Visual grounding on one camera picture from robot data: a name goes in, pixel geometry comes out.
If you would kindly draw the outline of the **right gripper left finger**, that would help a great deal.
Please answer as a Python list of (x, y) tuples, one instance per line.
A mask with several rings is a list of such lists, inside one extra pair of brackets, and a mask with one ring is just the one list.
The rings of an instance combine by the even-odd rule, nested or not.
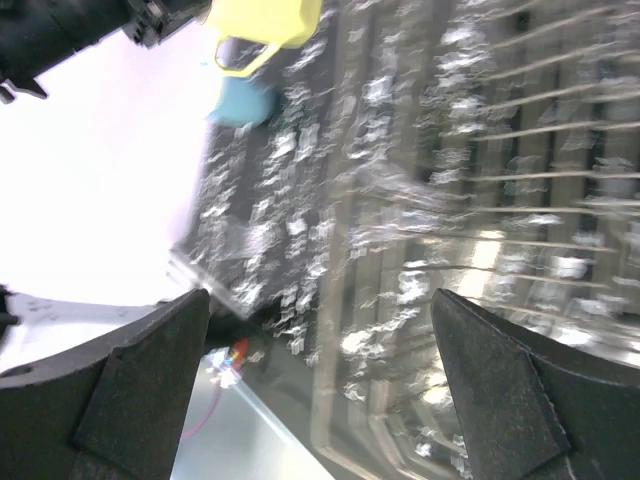
[(4, 479), (167, 479), (203, 352), (209, 294), (1, 376)]

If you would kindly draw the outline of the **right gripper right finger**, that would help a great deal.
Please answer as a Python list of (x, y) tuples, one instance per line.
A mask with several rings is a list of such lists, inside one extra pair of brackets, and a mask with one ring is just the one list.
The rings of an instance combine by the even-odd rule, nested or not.
[(450, 290), (434, 293), (431, 315), (474, 478), (638, 478), (638, 369)]

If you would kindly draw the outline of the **yellow mug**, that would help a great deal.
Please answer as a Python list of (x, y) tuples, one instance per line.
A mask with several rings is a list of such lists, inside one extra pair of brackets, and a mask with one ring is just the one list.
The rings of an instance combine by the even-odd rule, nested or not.
[[(203, 25), (213, 32), (217, 69), (225, 76), (247, 78), (282, 49), (297, 49), (315, 33), (320, 21), (321, 0), (217, 0)], [(218, 49), (229, 38), (263, 45), (263, 50), (244, 68), (231, 69), (218, 61)]]

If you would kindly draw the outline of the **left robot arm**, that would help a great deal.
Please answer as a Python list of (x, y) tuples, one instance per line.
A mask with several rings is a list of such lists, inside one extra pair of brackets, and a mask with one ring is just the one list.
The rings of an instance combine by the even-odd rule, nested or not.
[(122, 30), (152, 48), (207, 13), (204, 0), (13, 0), (1, 3), (1, 102), (45, 99), (36, 78)]

